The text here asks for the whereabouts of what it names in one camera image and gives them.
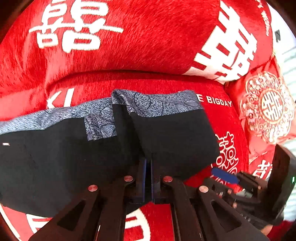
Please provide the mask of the person's right hand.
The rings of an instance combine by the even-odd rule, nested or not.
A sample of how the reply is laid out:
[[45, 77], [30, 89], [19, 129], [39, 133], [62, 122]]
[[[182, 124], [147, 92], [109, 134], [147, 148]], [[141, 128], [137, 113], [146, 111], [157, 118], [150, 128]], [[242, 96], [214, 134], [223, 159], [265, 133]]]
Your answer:
[[267, 236], [267, 237], [269, 237], [269, 238], [271, 238], [271, 237], [273, 237], [273, 236], [275, 236], [275, 233], [276, 233], [276, 229], [277, 229], [278, 227], [275, 225], [266, 225], [262, 230], [261, 230], [261, 232], [265, 235], [265, 236]]

